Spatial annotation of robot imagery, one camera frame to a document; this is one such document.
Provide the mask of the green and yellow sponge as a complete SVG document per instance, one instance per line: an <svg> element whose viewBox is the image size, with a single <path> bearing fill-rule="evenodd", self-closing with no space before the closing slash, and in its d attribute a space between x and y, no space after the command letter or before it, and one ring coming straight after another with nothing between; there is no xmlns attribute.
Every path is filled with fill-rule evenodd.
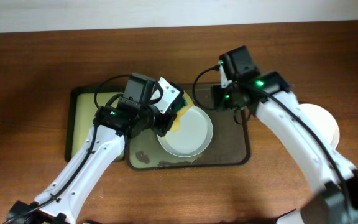
<svg viewBox="0 0 358 224"><path fill-rule="evenodd" d="M169 132L176 132L178 128L180 127L180 118L192 107L194 106L193 100L188 96L184 95L183 99L185 100L186 105L183 106L181 109L177 112L177 117L173 121L173 124L171 128L169 129Z"/></svg>

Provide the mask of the white plate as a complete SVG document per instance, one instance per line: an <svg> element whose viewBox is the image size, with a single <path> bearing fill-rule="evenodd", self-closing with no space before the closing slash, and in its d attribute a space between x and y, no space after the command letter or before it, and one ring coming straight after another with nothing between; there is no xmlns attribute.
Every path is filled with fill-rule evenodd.
<svg viewBox="0 0 358 224"><path fill-rule="evenodd" d="M323 135L325 140L336 149L340 140L340 130L334 116L318 105L303 103L299 107Z"/></svg>
<svg viewBox="0 0 358 224"><path fill-rule="evenodd" d="M201 154L211 143L213 124L201 108L191 106L179 119L176 131L169 131L164 137L158 136L160 145L177 157L193 157Z"/></svg>

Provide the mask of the white plate front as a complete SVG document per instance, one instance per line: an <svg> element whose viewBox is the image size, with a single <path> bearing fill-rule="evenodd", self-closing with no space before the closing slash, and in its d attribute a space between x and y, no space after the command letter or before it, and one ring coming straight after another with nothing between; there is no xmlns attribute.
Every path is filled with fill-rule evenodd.
<svg viewBox="0 0 358 224"><path fill-rule="evenodd" d="M340 140L340 130L334 116L318 105L303 103L299 107L323 135L325 140L336 149Z"/></svg>

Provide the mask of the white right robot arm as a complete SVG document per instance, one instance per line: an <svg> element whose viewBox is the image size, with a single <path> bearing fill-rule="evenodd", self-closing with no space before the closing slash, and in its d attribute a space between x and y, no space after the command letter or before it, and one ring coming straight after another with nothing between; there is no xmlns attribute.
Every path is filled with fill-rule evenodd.
<svg viewBox="0 0 358 224"><path fill-rule="evenodd" d="M304 206L254 223L358 223L358 170L328 143L299 107L278 72L261 74L247 47L219 56L212 87L214 110L248 109L278 137L313 191Z"/></svg>

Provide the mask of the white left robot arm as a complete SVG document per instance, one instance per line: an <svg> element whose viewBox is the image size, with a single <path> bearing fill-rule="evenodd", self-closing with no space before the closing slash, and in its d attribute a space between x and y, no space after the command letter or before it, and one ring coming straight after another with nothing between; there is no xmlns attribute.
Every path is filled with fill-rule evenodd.
<svg viewBox="0 0 358 224"><path fill-rule="evenodd" d="M127 141L150 129L162 137L183 107L183 90L164 78L132 73L123 93L96 103L93 125L81 148L31 204L17 201L6 223L75 223L88 195Z"/></svg>

